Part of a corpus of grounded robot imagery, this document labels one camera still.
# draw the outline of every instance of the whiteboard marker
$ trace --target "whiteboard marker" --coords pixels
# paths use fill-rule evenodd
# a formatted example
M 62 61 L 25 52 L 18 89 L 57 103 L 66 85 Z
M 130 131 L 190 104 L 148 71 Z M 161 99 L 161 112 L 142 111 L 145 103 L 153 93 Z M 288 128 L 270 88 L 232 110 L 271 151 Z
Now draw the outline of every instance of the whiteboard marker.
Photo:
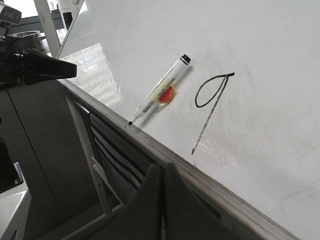
M 164 75 L 155 88 L 135 110 L 129 125 L 146 114 L 146 112 L 158 101 L 159 97 L 170 87 L 170 85 L 185 73 L 190 61 L 191 59 L 187 55 L 183 55 L 175 62 L 166 75 Z

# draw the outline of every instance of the whiteboard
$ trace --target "whiteboard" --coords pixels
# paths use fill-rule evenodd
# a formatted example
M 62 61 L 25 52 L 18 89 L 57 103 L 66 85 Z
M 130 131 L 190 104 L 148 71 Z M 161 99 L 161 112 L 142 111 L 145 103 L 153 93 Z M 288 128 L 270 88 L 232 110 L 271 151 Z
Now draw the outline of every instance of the whiteboard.
M 72 83 L 127 119 L 183 54 L 164 109 L 134 124 L 298 238 L 320 236 L 318 1 L 84 1 L 60 58 Z M 207 79 L 234 72 L 195 106 Z M 199 95 L 206 102 L 222 79 Z

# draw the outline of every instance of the handwritten symbol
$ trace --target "handwritten symbol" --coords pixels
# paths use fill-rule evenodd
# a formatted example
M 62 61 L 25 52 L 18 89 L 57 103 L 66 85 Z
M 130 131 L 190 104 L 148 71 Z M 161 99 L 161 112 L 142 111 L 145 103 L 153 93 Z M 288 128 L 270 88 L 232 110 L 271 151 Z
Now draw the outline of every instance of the handwritten symbol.
M 216 98 L 216 101 L 215 101 L 215 103 L 214 103 L 214 105 L 213 105 L 213 108 L 211 109 L 211 112 L 210 112 L 208 118 L 206 119 L 205 124 L 203 125 L 202 131 L 201 131 L 201 133 L 200 133 L 200 135 L 199 135 L 199 137 L 198 137 L 198 140 L 196 141 L 196 144 L 195 144 L 194 148 L 192 148 L 192 153 L 191 153 L 192 155 L 195 153 L 195 151 L 196 151 L 196 149 L 197 149 L 197 146 L 198 146 L 198 144 L 199 144 L 199 142 L 200 142 L 200 139 L 201 139 L 201 137 L 202 137 L 202 135 L 203 135 L 203 133 L 204 133 L 207 125 L 208 125 L 208 122 L 209 122 L 212 114 L 214 113 L 214 110 L 216 109 L 216 106 L 217 106 L 217 104 L 218 104 L 218 102 L 219 102 L 219 100 L 220 100 L 220 97 L 221 97 L 222 93 L 224 92 L 224 90 L 225 90 L 225 88 L 226 88 L 226 85 L 227 85 L 227 83 L 228 83 L 229 77 L 231 77 L 231 76 L 233 76 L 233 75 L 235 75 L 234 72 L 233 72 L 233 73 L 229 73 L 229 74 L 225 74 L 225 75 L 214 76 L 214 77 L 208 79 L 207 81 L 205 81 L 205 82 L 200 86 L 200 88 L 198 89 L 198 92 L 196 93 L 195 98 L 194 98 L 194 103 L 195 103 L 195 105 L 196 105 L 197 108 L 202 108 L 202 107 L 206 106 L 207 104 L 209 104 L 209 103 L 216 97 L 216 95 L 217 95 L 219 92 L 220 92 L 220 93 L 219 93 L 218 97 Z M 201 90 L 207 83 L 209 83 L 210 81 L 212 81 L 212 80 L 214 80 L 214 79 L 217 79 L 217 78 L 223 78 L 223 80 L 222 80 L 222 82 L 221 82 L 221 85 L 219 86 L 218 90 L 215 92 L 215 94 L 214 94 L 206 103 L 204 103 L 204 104 L 202 104 L 202 105 L 199 105 L 199 104 L 198 104 L 198 95 L 199 95 L 200 90 Z

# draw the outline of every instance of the black marker line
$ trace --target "black marker line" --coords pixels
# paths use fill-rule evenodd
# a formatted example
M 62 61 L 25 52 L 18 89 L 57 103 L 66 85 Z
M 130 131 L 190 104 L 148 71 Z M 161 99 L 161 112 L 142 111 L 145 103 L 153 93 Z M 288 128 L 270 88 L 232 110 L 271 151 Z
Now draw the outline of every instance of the black marker line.
M 206 106 L 208 103 L 210 103 L 210 102 L 215 98 L 215 96 L 218 94 L 218 92 L 220 91 L 221 87 L 223 86 L 223 87 L 222 87 L 222 90 L 220 91 L 219 96 L 217 97 L 217 99 L 216 99 L 216 101 L 215 101 L 215 103 L 214 103 L 214 105 L 213 105 L 213 108 L 211 109 L 211 112 L 210 112 L 208 118 L 207 118 L 206 121 L 205 121 L 205 124 L 203 125 L 202 131 L 201 131 L 201 133 L 200 133 L 200 135 L 199 135 L 199 137 L 198 137 L 198 140 L 196 141 L 195 146 L 192 148 L 192 152 L 191 152 L 192 155 L 195 153 L 195 151 L 196 151 L 196 149 L 197 149 L 197 146 L 198 146 L 198 144 L 199 144 L 199 142 L 200 142 L 200 139 L 201 139 L 201 137 L 202 137 L 202 135 L 203 135 L 203 133 L 204 133 L 207 125 L 208 125 L 208 122 L 209 122 L 212 114 L 214 113 L 214 110 L 216 109 L 216 106 L 217 106 L 217 104 L 218 104 L 218 102 L 219 102 L 219 100 L 220 100 L 220 97 L 221 97 L 222 93 L 224 92 L 224 90 L 225 90 L 225 88 L 226 88 L 226 86 L 227 86 L 229 77 L 230 77 L 230 76 L 233 76 L 233 75 L 235 75 L 234 72 L 233 72 L 233 73 L 229 73 L 229 74 L 225 74 L 225 75 L 214 76 L 214 77 L 208 79 L 207 81 L 205 81 L 205 82 L 200 86 L 198 92 L 196 93 L 195 98 L 194 98 L 194 103 L 195 103 L 195 105 L 196 105 L 197 108 L 202 108 L 202 107 Z M 204 103 L 204 104 L 202 104 L 202 105 L 199 105 L 197 99 L 198 99 L 198 95 L 199 95 L 200 90 L 201 90 L 208 82 L 210 82 L 210 81 L 212 81 L 212 80 L 214 80 L 214 79 L 217 79 L 217 78 L 222 78 L 222 77 L 224 77 L 223 80 L 222 80 L 222 83 L 221 83 L 221 85 L 219 86 L 218 90 L 217 90 L 217 91 L 215 92 L 215 94 L 213 95 L 213 97 L 210 98 L 209 101 L 207 101 L 206 103 Z

